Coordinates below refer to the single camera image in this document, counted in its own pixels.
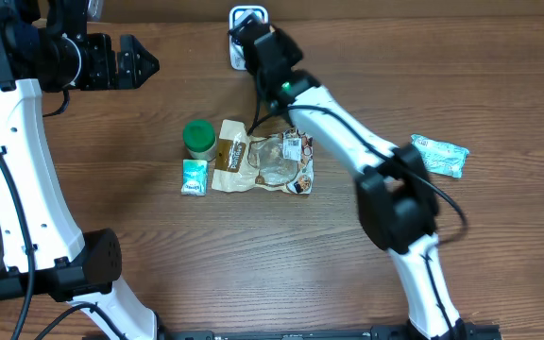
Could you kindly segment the green lid jar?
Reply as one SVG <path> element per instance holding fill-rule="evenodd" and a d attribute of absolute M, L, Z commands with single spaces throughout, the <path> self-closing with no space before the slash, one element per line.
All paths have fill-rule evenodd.
<path fill-rule="evenodd" d="M 182 131 L 183 142 L 189 154 L 207 162 L 215 158 L 217 139 L 213 125 L 205 120 L 193 120 Z"/>

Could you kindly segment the small teal gum pack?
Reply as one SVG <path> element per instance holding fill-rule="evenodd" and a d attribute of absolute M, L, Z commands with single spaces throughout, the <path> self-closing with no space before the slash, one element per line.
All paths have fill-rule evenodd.
<path fill-rule="evenodd" d="M 204 196 L 207 192 L 208 163 L 204 160 L 182 161 L 181 193 L 185 196 Z"/>

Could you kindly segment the beige porridge pouch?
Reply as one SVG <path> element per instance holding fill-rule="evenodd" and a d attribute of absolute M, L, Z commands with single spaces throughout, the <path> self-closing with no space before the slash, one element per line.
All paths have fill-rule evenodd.
<path fill-rule="evenodd" d="M 307 195 L 314 182 L 313 138 L 296 128 L 254 137 L 246 126 L 225 120 L 216 150 L 212 188 L 234 193 L 254 188 Z"/>

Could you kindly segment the teal wipes packet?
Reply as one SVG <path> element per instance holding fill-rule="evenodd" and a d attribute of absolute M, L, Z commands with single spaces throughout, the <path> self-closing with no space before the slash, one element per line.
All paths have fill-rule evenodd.
<path fill-rule="evenodd" d="M 413 134 L 412 145 L 419 151 L 429 172 L 460 179 L 469 150 L 465 147 L 439 142 Z"/>

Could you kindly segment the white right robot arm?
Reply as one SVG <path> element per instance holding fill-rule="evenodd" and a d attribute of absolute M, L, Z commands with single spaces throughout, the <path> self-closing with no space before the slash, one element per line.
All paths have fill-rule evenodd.
<path fill-rule="evenodd" d="M 238 44 L 269 116 L 281 116 L 311 135 L 352 175 L 360 224 L 373 244 L 392 257 L 399 273 L 411 336 L 458 338 L 464 323 L 451 303 L 438 260 L 437 200 L 446 194 L 431 183 L 419 151 L 377 136 L 314 76 L 296 69 L 303 53 L 295 41 L 253 9 L 233 19 L 229 36 Z"/>

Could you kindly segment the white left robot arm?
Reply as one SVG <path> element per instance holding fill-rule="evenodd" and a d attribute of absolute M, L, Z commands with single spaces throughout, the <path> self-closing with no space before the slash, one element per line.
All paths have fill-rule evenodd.
<path fill-rule="evenodd" d="M 0 1 L 0 300 L 29 305 L 47 294 L 83 311 L 109 339 L 165 339 L 159 316 L 122 275 L 110 229 L 81 230 L 66 205 L 44 132 L 43 95 L 132 90 L 159 71 L 158 60 L 125 35 L 114 51 L 87 24 L 103 5 Z"/>

